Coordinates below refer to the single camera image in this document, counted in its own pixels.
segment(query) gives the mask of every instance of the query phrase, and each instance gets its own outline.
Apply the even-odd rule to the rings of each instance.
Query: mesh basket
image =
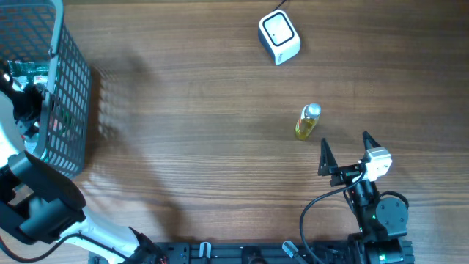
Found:
[[[0,0],[0,60],[50,62],[32,153],[62,174],[84,165],[90,70],[64,24],[61,0]]]

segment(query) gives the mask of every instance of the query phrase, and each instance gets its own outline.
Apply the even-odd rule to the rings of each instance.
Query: small glass bottle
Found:
[[[295,135],[299,140],[307,140],[314,126],[320,119],[321,106],[317,103],[306,105],[300,115],[300,119],[296,123]]]

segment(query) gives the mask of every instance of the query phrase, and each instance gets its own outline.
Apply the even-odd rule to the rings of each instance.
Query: bottle cap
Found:
[[[305,113],[309,118],[317,118],[321,114],[321,106],[317,103],[311,103],[306,107]]]

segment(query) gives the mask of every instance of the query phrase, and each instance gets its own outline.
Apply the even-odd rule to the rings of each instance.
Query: white box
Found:
[[[282,10],[273,11],[261,19],[258,35],[276,65],[287,61],[300,51],[300,37]]]

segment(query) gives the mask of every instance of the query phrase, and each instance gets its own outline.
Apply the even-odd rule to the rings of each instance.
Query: yellow liquid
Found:
[[[307,140],[311,131],[313,131],[314,126],[317,124],[319,118],[303,118],[299,119],[295,127],[295,135],[299,140]]]

